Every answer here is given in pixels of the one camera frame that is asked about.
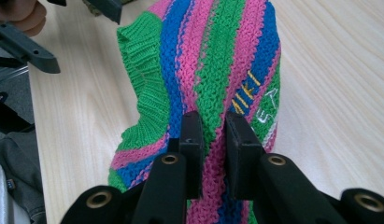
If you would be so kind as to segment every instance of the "blue stripe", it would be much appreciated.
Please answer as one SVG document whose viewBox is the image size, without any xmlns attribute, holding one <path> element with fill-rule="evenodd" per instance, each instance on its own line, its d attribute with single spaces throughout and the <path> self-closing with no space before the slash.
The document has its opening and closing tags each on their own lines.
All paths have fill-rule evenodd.
<svg viewBox="0 0 384 224">
<path fill-rule="evenodd" d="M 227 178 L 224 178 L 226 191 L 221 195 L 222 205 L 218 209 L 219 220 L 217 223 L 239 223 L 241 221 L 241 211 L 243 208 L 243 201 L 238 201 L 230 198 L 229 183 Z"/>
<path fill-rule="evenodd" d="M 175 69 L 178 32 L 189 4 L 190 1 L 174 2 L 163 21 L 163 30 L 161 33 L 160 64 L 162 66 L 163 80 L 170 100 L 169 134 L 173 138 L 179 137 L 180 121 L 183 114 L 179 80 L 176 76 Z"/>
<path fill-rule="evenodd" d="M 240 101 L 237 97 L 235 97 L 235 102 L 240 106 L 240 108 L 242 109 L 242 111 L 247 110 L 247 108 L 244 106 L 244 104 L 241 103 L 241 101 Z"/>
<path fill-rule="evenodd" d="M 273 58 L 276 57 L 276 51 L 279 47 L 276 14 L 273 5 L 270 2 L 266 2 L 263 23 L 264 27 L 262 29 L 262 35 L 259 37 L 259 45 L 256 47 L 256 52 L 254 54 L 255 60 L 252 62 L 250 69 L 250 72 L 260 83 L 262 83 L 262 85 L 264 84 L 264 78 L 269 73 L 269 68 L 273 65 Z M 247 77 L 242 82 L 242 85 L 248 85 L 249 89 L 253 88 L 252 95 L 256 95 L 260 90 L 260 87 L 256 85 L 250 77 Z M 245 97 L 243 97 L 243 99 L 248 102 L 248 105 L 252 105 L 253 102 L 245 93 L 243 93 L 244 91 L 242 88 L 239 88 L 236 92 Z M 249 108 L 244 110 L 244 116 L 249 114 Z M 229 110 L 235 112 L 233 106 L 230 106 Z"/>
<path fill-rule="evenodd" d="M 180 31 L 180 39 L 179 39 L 179 43 L 178 43 L 177 58 L 179 58 L 180 55 L 182 54 L 181 46 L 184 43 L 183 36 L 185 35 L 186 27 L 187 27 L 187 25 L 188 25 L 188 23 L 190 21 L 190 16 L 192 15 L 192 11 L 194 10 L 194 5 L 195 5 L 195 0 L 191 0 L 189 12 L 185 16 L 185 21 L 183 22 L 182 27 L 180 27 L 181 31 Z M 175 61 L 175 71 L 176 71 L 176 73 L 178 72 L 179 69 L 180 69 L 180 62 L 178 60 L 176 60 Z M 181 99 L 185 99 L 184 93 L 182 91 L 180 92 L 180 95 L 181 95 Z M 183 112 L 186 112 L 188 110 L 188 106 L 186 104 L 182 104 L 182 106 L 183 106 L 182 107 L 183 108 Z"/>
<path fill-rule="evenodd" d="M 141 173 L 141 171 L 144 170 L 147 166 L 149 166 L 150 163 L 153 162 L 154 159 L 157 157 L 157 155 L 165 153 L 166 149 L 167 149 L 167 144 L 165 144 L 164 147 L 160 148 L 156 154 L 151 155 L 142 161 L 130 162 L 125 167 L 117 170 L 117 174 L 121 177 L 121 180 L 124 183 L 125 187 L 130 188 L 134 180 L 136 181 L 136 184 L 139 184 L 140 182 L 142 182 L 143 181 L 142 178 L 136 179 Z"/>
</svg>

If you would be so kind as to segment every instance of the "green stripe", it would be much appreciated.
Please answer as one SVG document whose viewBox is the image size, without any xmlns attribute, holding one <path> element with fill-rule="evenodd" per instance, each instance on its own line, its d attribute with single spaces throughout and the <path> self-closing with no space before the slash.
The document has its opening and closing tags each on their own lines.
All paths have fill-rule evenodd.
<svg viewBox="0 0 384 224">
<path fill-rule="evenodd" d="M 253 201 L 249 202 L 249 216 L 248 216 L 248 224 L 257 224 L 255 213 L 253 212 Z"/>
<path fill-rule="evenodd" d="M 203 120 L 206 154 L 209 144 L 215 140 L 215 130 L 221 123 L 220 113 L 223 112 L 223 100 L 227 95 L 236 31 L 244 5 L 245 0 L 219 1 L 213 13 L 213 24 L 206 27 L 209 32 L 206 57 L 201 60 L 203 68 L 196 72 L 201 82 L 194 87 L 198 95 L 196 104 Z"/>
<path fill-rule="evenodd" d="M 261 102 L 259 103 L 259 108 L 264 111 L 264 114 L 271 115 L 271 117 L 268 117 L 266 123 L 261 123 L 258 120 L 258 116 L 255 114 L 253 116 L 252 122 L 250 123 L 250 126 L 253 128 L 253 130 L 256 132 L 256 135 L 258 136 L 259 141 L 263 141 L 264 138 L 267 136 L 268 132 L 270 131 L 270 128 L 274 124 L 274 118 L 277 115 L 278 106 L 279 106 L 279 67 L 280 63 L 277 65 L 276 72 L 272 77 L 271 83 L 267 87 L 267 90 L 264 94 L 267 94 L 268 92 L 277 89 L 277 93 L 274 95 L 274 105 L 273 102 L 268 95 L 264 95 Z"/>
<path fill-rule="evenodd" d="M 157 142 L 169 121 L 169 98 L 160 66 L 162 21 L 144 12 L 130 26 L 118 30 L 124 65 L 138 98 L 138 123 L 122 135 L 118 150 L 140 148 Z"/>
<path fill-rule="evenodd" d="M 121 177 L 112 168 L 109 169 L 108 183 L 110 186 L 119 189 L 121 192 L 125 192 L 127 190 L 124 183 L 122 182 Z"/>
</svg>

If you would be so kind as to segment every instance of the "pink stripe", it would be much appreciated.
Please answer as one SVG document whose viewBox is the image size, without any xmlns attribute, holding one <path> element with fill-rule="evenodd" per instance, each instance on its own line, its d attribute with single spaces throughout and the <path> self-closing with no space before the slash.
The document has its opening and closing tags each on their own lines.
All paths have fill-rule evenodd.
<svg viewBox="0 0 384 224">
<path fill-rule="evenodd" d="M 119 170 L 120 168 L 128 165 L 130 162 L 141 161 L 149 156 L 156 154 L 160 148 L 165 146 L 165 142 L 168 137 L 169 134 L 166 133 L 162 138 L 159 139 L 159 141 L 151 145 L 117 152 L 111 164 L 112 169 Z"/>
<path fill-rule="evenodd" d="M 248 0 L 244 7 L 243 19 L 237 31 L 235 39 L 234 63 L 231 67 L 229 85 L 226 89 L 228 93 L 223 101 L 223 112 L 220 114 L 221 125 L 215 130 L 216 140 L 211 143 L 210 151 L 206 157 L 203 171 L 203 195 L 200 201 L 193 201 L 188 213 L 188 223 L 215 223 L 219 219 L 217 213 L 221 206 L 221 195 L 225 191 L 223 178 L 225 176 L 223 164 L 225 159 L 225 141 L 223 134 L 224 116 L 231 105 L 231 100 L 235 96 L 236 88 L 246 78 L 247 72 L 254 60 L 253 54 L 259 44 L 258 37 L 262 35 L 260 31 L 263 27 L 264 4 L 261 1 Z"/>
<path fill-rule="evenodd" d="M 273 59 L 273 64 L 269 68 L 268 76 L 264 78 L 264 84 L 259 88 L 258 94 L 253 96 L 253 105 L 250 107 L 249 114 L 246 116 L 248 123 L 250 123 L 256 111 L 258 110 L 259 103 L 261 102 L 262 97 L 265 94 L 268 85 L 271 83 L 271 79 L 273 78 L 273 75 L 276 73 L 280 55 L 281 55 L 281 43 L 279 43 L 278 49 L 276 50 L 276 56 Z"/>
<path fill-rule="evenodd" d="M 273 150 L 274 144 L 276 142 L 276 137 L 277 137 L 277 125 L 273 133 L 271 134 L 270 139 L 267 141 L 267 144 L 264 146 L 264 151 L 266 151 L 267 153 L 270 153 Z"/>
<path fill-rule="evenodd" d="M 249 201 L 244 201 L 242 205 L 240 224 L 248 224 L 248 217 L 249 217 Z"/>
<path fill-rule="evenodd" d="M 206 30 L 204 31 L 203 40 L 202 40 L 202 46 L 200 50 L 200 56 L 197 64 L 197 70 L 203 69 L 204 63 L 202 60 L 206 57 L 206 49 L 208 48 L 208 39 L 209 34 L 211 33 L 212 24 L 214 23 L 213 18 L 215 17 L 215 10 L 218 7 L 219 0 L 215 0 L 212 4 L 212 7 L 209 12 L 208 21 L 206 22 Z M 200 77 L 196 78 L 196 84 L 194 86 L 198 85 L 201 81 Z"/>
<path fill-rule="evenodd" d="M 164 16 L 166 14 L 166 10 L 168 9 L 169 5 L 172 3 L 172 0 L 160 0 L 153 4 L 151 7 L 148 8 L 148 11 L 156 14 L 160 20 L 164 20 Z"/>
<path fill-rule="evenodd" d="M 196 110 L 195 101 L 197 99 L 196 92 L 193 90 L 194 74 L 197 69 L 198 58 L 200 54 L 201 42 L 206 29 L 206 22 L 209 16 L 209 10 L 212 7 L 213 0 L 195 1 L 192 14 L 189 17 L 189 23 L 183 20 L 182 29 L 185 25 L 184 34 L 179 38 L 183 39 L 180 46 L 182 54 L 178 57 L 180 63 L 177 71 L 177 77 L 180 81 L 180 90 L 183 92 L 183 103 L 187 106 L 187 112 Z"/>
<path fill-rule="evenodd" d="M 131 183 L 130 188 L 133 188 L 133 187 L 135 187 L 135 185 L 138 184 L 138 182 L 136 182 L 136 180 L 139 180 L 139 179 L 142 178 L 142 181 L 144 181 L 144 180 L 148 179 L 148 177 L 149 177 L 149 170 L 151 169 L 152 165 L 153 165 L 153 162 L 151 162 L 145 169 L 143 169 L 143 170 L 141 170 L 141 172 L 139 172 L 139 175 Z"/>
</svg>

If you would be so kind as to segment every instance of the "metal grommet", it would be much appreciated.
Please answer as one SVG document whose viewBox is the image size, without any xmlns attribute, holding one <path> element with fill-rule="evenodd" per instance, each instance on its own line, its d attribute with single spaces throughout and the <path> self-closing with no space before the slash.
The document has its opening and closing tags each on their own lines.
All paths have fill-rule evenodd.
<svg viewBox="0 0 384 224">
<path fill-rule="evenodd" d="M 285 161 L 282 157 L 279 156 L 271 156 L 268 158 L 268 160 L 275 165 L 285 165 L 287 161 Z"/>
<path fill-rule="evenodd" d="M 376 198 L 364 194 L 364 193 L 357 193 L 354 196 L 354 200 L 362 207 L 373 211 L 373 212 L 384 212 L 384 204 L 377 200 Z"/>
<path fill-rule="evenodd" d="M 87 199 L 87 206 L 90 208 L 100 208 L 107 205 L 112 200 L 112 193 L 109 191 L 99 191 Z"/>
<path fill-rule="evenodd" d="M 162 162 L 167 165 L 171 165 L 178 162 L 178 157 L 174 155 L 166 155 L 162 157 Z"/>
</svg>

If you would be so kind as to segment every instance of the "gray fabric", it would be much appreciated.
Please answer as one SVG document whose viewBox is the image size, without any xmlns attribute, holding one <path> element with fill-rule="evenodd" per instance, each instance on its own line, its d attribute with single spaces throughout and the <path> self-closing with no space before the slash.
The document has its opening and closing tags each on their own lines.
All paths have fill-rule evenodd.
<svg viewBox="0 0 384 224">
<path fill-rule="evenodd" d="M 0 165 L 0 223 L 4 224 L 27 224 L 30 218 L 25 210 L 14 202 L 7 192 L 5 173 Z"/>
<path fill-rule="evenodd" d="M 36 132 L 9 133 L 0 140 L 0 164 L 16 188 L 10 193 L 34 224 L 46 223 Z"/>
</svg>

